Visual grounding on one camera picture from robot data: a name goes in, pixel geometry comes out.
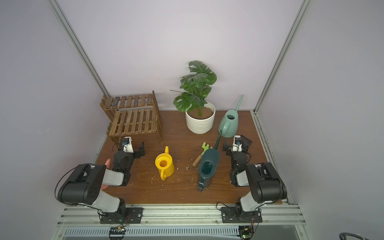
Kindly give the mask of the wooden two-tier shelf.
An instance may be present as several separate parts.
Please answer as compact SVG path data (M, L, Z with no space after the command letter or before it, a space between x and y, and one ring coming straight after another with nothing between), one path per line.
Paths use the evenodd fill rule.
M110 120L106 135L115 144L133 135L156 134L162 141L163 120L155 92L118 97L103 96L100 106Z

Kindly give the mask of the light green watering can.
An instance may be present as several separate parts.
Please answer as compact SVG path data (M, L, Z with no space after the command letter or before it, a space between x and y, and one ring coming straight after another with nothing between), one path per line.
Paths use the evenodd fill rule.
M232 138L236 135L239 126L238 110L242 104L243 98L244 95L241 95L237 107L234 110L227 111L223 116L218 129L219 133L221 132L222 137Z

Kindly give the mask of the pink watering can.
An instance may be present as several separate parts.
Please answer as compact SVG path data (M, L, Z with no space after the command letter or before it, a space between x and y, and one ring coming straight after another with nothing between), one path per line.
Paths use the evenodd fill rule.
M105 166L106 166L106 169L110 169L111 168L111 159L107 159L107 161L105 162ZM107 189L109 186L108 185L102 185L101 186L101 190L103 191L103 190L105 190L105 189Z

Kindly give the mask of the dark green watering can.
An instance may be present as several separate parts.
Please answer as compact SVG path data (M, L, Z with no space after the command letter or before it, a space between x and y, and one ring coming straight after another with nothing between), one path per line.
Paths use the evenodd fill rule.
M218 151L218 146L221 140L222 132L222 130L219 131L219 136L215 147L212 149L208 149L205 152L199 164L199 182L197 184L199 192L202 192L205 188L211 185L213 177L216 173L220 161L220 153Z

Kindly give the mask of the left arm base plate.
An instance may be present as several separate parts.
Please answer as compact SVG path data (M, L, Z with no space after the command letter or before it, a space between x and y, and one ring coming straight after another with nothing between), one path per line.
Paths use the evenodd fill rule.
M101 224L140 224L144 208L123 207L115 213L100 213Z

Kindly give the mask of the yellow watering can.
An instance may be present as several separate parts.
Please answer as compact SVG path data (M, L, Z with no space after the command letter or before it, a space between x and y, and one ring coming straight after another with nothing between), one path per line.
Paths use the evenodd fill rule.
M160 177L162 181L165 181L168 177L170 177L174 173L175 166L173 163L173 158L170 155L168 146L165 147L164 153L156 157L155 165L160 173Z

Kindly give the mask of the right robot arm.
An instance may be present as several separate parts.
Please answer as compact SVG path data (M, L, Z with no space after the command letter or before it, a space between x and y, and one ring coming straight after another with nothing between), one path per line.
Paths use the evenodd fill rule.
M221 208L223 223L261 223L262 206L287 198L287 188L271 163L251 163L251 144L245 136L235 135L231 146L223 145L223 151L231 157L231 184L250 188L235 206Z

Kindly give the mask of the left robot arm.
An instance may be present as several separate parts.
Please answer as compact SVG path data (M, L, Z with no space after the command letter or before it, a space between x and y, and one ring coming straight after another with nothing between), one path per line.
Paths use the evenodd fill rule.
M114 154L111 170L106 165L93 164L81 164L70 170L60 189L55 189L58 202L98 210L101 224L139 224L143 208L128 208L124 199L102 190L103 185L125 187L129 183L134 160L145 156L144 143L138 150L130 149L131 146L131 142L123 142L122 149Z

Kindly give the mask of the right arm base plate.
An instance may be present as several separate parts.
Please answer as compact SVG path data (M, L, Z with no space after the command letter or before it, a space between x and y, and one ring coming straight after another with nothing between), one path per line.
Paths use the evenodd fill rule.
M253 212L244 212L236 207L221 207L221 217L223 223L262 223L263 218L261 209Z

